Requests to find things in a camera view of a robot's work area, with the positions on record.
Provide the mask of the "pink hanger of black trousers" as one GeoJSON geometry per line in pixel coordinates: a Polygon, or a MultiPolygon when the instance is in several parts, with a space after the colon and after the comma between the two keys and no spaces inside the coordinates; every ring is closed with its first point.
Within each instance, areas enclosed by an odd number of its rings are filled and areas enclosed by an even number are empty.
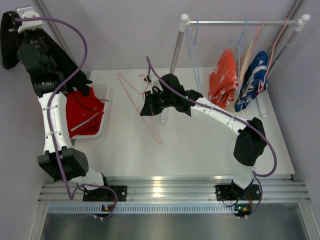
{"type": "Polygon", "coordinates": [[[127,95],[129,101],[131,102],[132,106],[134,107],[135,111],[137,112],[139,118],[142,120],[142,122],[144,123],[145,127],[147,128],[147,130],[149,131],[149,133],[151,134],[151,136],[153,137],[153,139],[155,140],[155,142],[158,145],[161,145],[162,139],[161,136],[156,128],[156,124],[155,121],[153,119],[152,116],[142,116],[141,115],[141,107],[138,106],[137,101],[134,98],[134,95],[132,94],[132,92],[134,92],[137,96],[140,96],[141,100],[143,100],[143,103],[145,103],[146,101],[146,96],[145,93],[147,92],[147,90],[150,87],[150,83],[148,82],[148,77],[145,74],[141,74],[138,76],[140,79],[142,79],[142,81],[144,82],[144,86],[143,88],[139,89],[136,88],[129,80],[127,80],[121,73],[117,74],[117,78],[125,92],[125,94],[127,95]]]}

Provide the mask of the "black trousers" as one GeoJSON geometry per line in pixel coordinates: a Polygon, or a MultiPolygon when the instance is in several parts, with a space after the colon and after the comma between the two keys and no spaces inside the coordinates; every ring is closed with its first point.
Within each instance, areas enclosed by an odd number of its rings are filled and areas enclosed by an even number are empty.
{"type": "MultiPolygon", "coordinates": [[[[9,12],[2,15],[0,23],[0,52],[2,57],[2,65],[6,70],[9,68],[9,12]]],[[[45,31],[45,39],[53,49],[53,56],[59,68],[59,74],[50,75],[30,75],[34,92],[38,97],[45,93],[54,91],[68,77],[71,79],[62,87],[62,92],[66,95],[75,91],[81,92],[84,96],[89,95],[90,84],[85,73],[80,67],[68,56],[68,54],[53,40],[53,38],[45,31]]]]}

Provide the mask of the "red trousers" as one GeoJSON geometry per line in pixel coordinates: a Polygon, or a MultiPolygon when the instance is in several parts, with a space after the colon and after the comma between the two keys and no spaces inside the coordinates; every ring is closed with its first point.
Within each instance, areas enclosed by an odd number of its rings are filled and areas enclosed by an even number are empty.
{"type": "Polygon", "coordinates": [[[70,138],[76,136],[92,137],[100,130],[105,104],[99,100],[92,87],[89,95],[74,91],[67,94],[66,120],[70,138]]]}

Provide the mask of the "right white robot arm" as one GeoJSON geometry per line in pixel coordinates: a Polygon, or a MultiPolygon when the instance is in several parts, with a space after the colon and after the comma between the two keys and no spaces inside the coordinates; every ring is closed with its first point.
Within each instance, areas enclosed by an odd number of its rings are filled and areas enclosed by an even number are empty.
{"type": "Polygon", "coordinates": [[[140,115],[155,116],[169,107],[221,129],[234,140],[233,156],[237,167],[229,192],[238,199],[247,195],[253,183],[256,160],[267,145],[263,139],[266,135],[262,121],[256,117],[237,121],[201,93],[192,89],[185,90],[178,78],[171,73],[161,78],[160,87],[154,86],[144,94],[140,115]]]}

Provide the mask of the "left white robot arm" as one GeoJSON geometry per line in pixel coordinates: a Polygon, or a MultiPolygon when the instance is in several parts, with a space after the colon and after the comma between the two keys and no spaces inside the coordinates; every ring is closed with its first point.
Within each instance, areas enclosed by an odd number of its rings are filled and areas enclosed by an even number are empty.
{"type": "Polygon", "coordinates": [[[42,110],[45,143],[38,165],[54,181],[76,182],[86,202],[115,201],[105,175],[91,170],[86,155],[73,147],[68,128],[67,115],[76,112],[68,94],[88,97],[90,80],[42,25],[35,12],[15,11],[5,12],[0,24],[2,65],[24,66],[42,110]]]}

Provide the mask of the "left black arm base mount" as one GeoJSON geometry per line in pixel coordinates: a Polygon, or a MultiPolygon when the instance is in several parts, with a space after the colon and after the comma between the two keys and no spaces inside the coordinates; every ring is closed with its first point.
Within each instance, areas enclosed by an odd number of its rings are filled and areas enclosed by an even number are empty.
{"type": "MultiPolygon", "coordinates": [[[[125,202],[127,200],[127,186],[126,185],[111,185],[110,188],[116,193],[118,202],[125,202]]],[[[93,190],[85,190],[83,192],[84,202],[113,202],[115,195],[111,190],[105,188],[96,188],[93,190]]]]}

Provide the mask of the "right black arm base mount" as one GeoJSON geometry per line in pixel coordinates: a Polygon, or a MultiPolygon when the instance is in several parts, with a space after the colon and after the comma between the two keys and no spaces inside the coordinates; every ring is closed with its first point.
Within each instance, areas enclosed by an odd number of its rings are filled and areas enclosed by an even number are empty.
{"type": "Polygon", "coordinates": [[[246,189],[235,184],[218,184],[214,188],[218,201],[258,201],[262,193],[258,184],[251,184],[246,189]]]}

